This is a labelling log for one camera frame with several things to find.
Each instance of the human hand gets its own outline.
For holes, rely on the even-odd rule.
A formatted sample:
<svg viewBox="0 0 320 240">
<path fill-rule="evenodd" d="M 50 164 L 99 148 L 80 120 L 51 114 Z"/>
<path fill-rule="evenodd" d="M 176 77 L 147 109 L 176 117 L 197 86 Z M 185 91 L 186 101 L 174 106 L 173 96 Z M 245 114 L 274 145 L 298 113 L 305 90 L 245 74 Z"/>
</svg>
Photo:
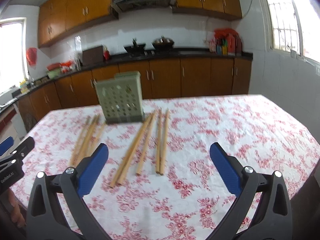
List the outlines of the human hand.
<svg viewBox="0 0 320 240">
<path fill-rule="evenodd" d="M 13 223 L 17 223 L 17 227 L 21 228 L 26 224 L 26 221 L 24 220 L 20 212 L 20 206 L 18 204 L 18 201 L 10 188 L 8 189 L 8 198 L 10 204 L 13 206 L 13 211 L 11 212 L 11 221 Z"/>
</svg>

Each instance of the floral tablecloth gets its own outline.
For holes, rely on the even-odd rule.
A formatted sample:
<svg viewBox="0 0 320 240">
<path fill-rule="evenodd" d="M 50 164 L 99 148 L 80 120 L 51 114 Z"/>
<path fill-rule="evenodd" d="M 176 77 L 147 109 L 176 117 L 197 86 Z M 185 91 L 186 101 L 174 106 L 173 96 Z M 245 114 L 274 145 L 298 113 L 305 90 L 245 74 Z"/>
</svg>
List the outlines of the floral tablecloth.
<svg viewBox="0 0 320 240">
<path fill-rule="evenodd" d="M 91 193 L 91 212 L 113 239 L 205 239 L 221 221 L 235 196 L 209 157 L 219 142 L 240 163 L 257 172 L 283 173 L 290 197 L 302 187 L 319 160 L 320 146 L 308 129 L 263 96 L 178 98 L 143 101 L 144 111 L 170 110 L 165 175 L 155 173 L 157 125 L 153 125 L 143 173 L 135 176 L 143 143 L 132 160 L 124 186 L 108 187 L 140 123 L 109 125 L 100 142 L 109 159 Z M 39 171 L 62 173 L 88 115 L 100 106 L 47 114 L 28 134 L 36 146 L 24 159 L 25 176 L 12 190 L 27 206 Z M 256 195 L 242 229 L 258 205 Z M 80 232 L 64 198 L 60 202 L 71 228 Z"/>
</svg>

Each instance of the window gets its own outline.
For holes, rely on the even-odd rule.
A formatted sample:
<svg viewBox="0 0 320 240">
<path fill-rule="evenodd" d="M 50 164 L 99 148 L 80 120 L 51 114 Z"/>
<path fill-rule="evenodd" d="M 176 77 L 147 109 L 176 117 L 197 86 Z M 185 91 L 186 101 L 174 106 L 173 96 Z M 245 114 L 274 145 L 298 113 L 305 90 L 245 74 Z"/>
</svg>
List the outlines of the window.
<svg viewBox="0 0 320 240">
<path fill-rule="evenodd" d="M 23 22 L 0 22 L 0 94 L 25 78 Z"/>
<path fill-rule="evenodd" d="M 310 0 L 267 0 L 272 25 L 272 47 L 320 62 L 319 14 Z"/>
</svg>

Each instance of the basket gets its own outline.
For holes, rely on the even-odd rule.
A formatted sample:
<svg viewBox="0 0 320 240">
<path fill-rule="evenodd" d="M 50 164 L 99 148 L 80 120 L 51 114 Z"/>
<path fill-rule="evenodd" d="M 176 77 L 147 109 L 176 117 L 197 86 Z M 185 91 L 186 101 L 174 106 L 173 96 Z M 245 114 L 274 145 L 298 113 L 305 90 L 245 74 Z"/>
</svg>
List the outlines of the basket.
<svg viewBox="0 0 320 240">
<path fill-rule="evenodd" d="M 96 82 L 95 88 L 106 123 L 144 121 L 139 72 L 117 73 L 114 79 Z"/>
</svg>

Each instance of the wooden chopstick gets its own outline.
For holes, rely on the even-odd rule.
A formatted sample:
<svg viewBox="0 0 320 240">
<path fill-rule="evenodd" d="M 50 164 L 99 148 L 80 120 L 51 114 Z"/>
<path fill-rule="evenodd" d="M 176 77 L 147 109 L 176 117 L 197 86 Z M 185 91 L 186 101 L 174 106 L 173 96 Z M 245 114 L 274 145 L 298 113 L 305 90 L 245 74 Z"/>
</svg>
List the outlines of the wooden chopstick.
<svg viewBox="0 0 320 240">
<path fill-rule="evenodd" d="M 139 161 L 139 164 L 138 164 L 138 167 L 137 167 L 137 171 L 136 171 L 136 175 L 137 176 L 141 175 L 142 166 L 144 164 L 144 157 L 146 155 L 147 147 L 149 145 L 149 139 L 150 139 L 150 136 L 151 136 L 151 133 L 152 133 L 152 126 L 153 126 L 153 122 L 155 120 L 155 116 L 156 116 L 156 113 L 153 113 L 153 116 L 152 116 L 152 119 L 151 119 L 150 125 L 149 125 L 149 131 L 148 131 L 148 134 L 147 134 L 147 137 L 146 137 L 146 141 L 144 142 L 144 146 L 143 146 L 143 150 L 142 150 L 142 153 L 141 153 L 140 161 Z"/>
<path fill-rule="evenodd" d="M 79 151 L 79 148 L 81 146 L 81 141 L 83 139 L 83 136 L 84 136 L 84 132 L 85 130 L 87 129 L 88 125 L 89 125 L 89 122 L 90 122 L 90 116 L 88 115 L 87 116 L 87 120 L 85 121 L 85 124 L 84 126 L 82 127 L 82 130 L 81 130 L 81 133 L 78 137 L 78 140 L 76 142 L 76 146 L 74 147 L 73 151 L 72 151 L 72 155 L 71 155 L 71 158 L 70 158 L 70 162 L 69 162 L 69 166 L 73 167 L 75 161 L 76 161 L 76 157 L 78 156 L 78 151 Z"/>
<path fill-rule="evenodd" d="M 164 140 L 163 140 L 162 154 L 161 154 L 160 175 L 164 174 L 164 168 L 165 168 L 165 159 L 167 155 L 168 123 L 169 123 L 169 109 L 167 109 L 167 113 L 165 114 Z"/>
<path fill-rule="evenodd" d="M 81 148 L 79 150 L 78 158 L 77 158 L 76 163 L 75 163 L 76 166 L 82 161 L 82 159 L 86 155 L 89 142 L 91 140 L 91 137 L 92 137 L 92 134 L 94 132 L 94 129 L 96 128 L 96 125 L 97 125 L 97 123 L 99 121 L 99 118 L 100 118 L 100 115 L 95 115 L 93 117 L 93 119 L 92 119 L 92 122 L 91 122 L 91 124 L 89 126 L 88 132 L 87 132 L 86 136 L 84 137 L 82 145 L 81 145 Z"/>
<path fill-rule="evenodd" d="M 106 127 L 106 123 L 104 122 L 102 124 L 102 126 L 100 127 L 96 138 L 94 139 L 93 143 L 91 144 L 89 151 L 87 151 L 87 154 L 85 155 L 86 157 L 90 157 L 92 155 L 92 153 L 94 152 L 94 150 L 97 147 L 97 144 L 98 144 L 98 142 L 100 140 L 100 137 L 101 137 L 105 127 Z"/>
<path fill-rule="evenodd" d="M 148 119 L 147 119 L 147 120 L 144 122 L 144 124 L 143 124 L 143 129 L 141 130 L 141 133 L 140 133 L 139 136 L 137 137 L 137 140 L 136 140 L 136 142 L 135 142 L 135 144 L 134 144 L 134 146 L 133 146 L 133 148 L 132 148 L 131 154 L 129 155 L 128 161 L 127 161 L 127 163 L 125 164 L 125 166 L 124 166 L 124 168 L 123 168 L 123 171 L 122 171 L 122 173 L 120 174 L 120 177 L 119 177 L 119 179 L 118 179 L 118 181 L 117 181 L 117 183 L 120 184 L 120 185 L 123 184 L 124 179 L 125 179 L 125 177 L 127 176 L 128 169 L 129 169 L 129 167 L 130 167 L 130 165 L 131 165 L 131 160 L 132 160 L 132 158 L 133 158 L 133 156 L 134 156 L 134 154 L 135 154 L 135 152 L 136 152 L 136 150 L 137 150 L 137 147 L 138 147 L 138 145 L 139 145 L 139 143 L 140 143 L 141 137 L 142 137 L 145 129 L 146 129 L 147 126 L 149 125 L 150 120 L 151 120 L 151 118 L 153 117 L 153 115 L 154 115 L 154 113 L 152 113 L 151 115 L 149 115 Z"/>
<path fill-rule="evenodd" d="M 148 119 L 147 119 L 147 120 L 143 123 L 143 125 L 140 127 L 140 129 L 139 129 L 136 137 L 135 137 L 134 140 L 132 141 L 129 149 L 127 150 L 127 152 L 126 152 L 126 154 L 125 154 L 125 157 L 124 157 L 124 159 L 122 160 L 122 162 L 121 162 L 121 164 L 120 164 L 120 166 L 119 166 L 119 168 L 118 168 L 115 176 L 113 177 L 112 181 L 110 182 L 109 187 L 113 188 L 113 187 L 116 185 L 116 182 L 117 182 L 118 178 L 120 177 L 120 175 L 121 175 L 121 173 L 122 173 L 122 171 L 123 171 L 123 169 L 124 169 L 124 166 L 125 166 L 126 163 L 128 162 L 128 159 L 129 159 L 129 156 L 130 156 L 130 154 L 131 154 L 131 152 L 132 152 L 132 149 L 133 149 L 133 147 L 135 146 L 138 137 L 139 137 L 140 134 L 143 132 L 144 127 L 145 127 L 145 123 L 148 122 Z"/>
<path fill-rule="evenodd" d="M 158 140 L 157 140 L 157 154 L 156 154 L 156 173 L 160 173 L 160 152 L 161 152 L 161 121 L 162 110 L 159 110 L 159 123 L 158 123 Z"/>
</svg>

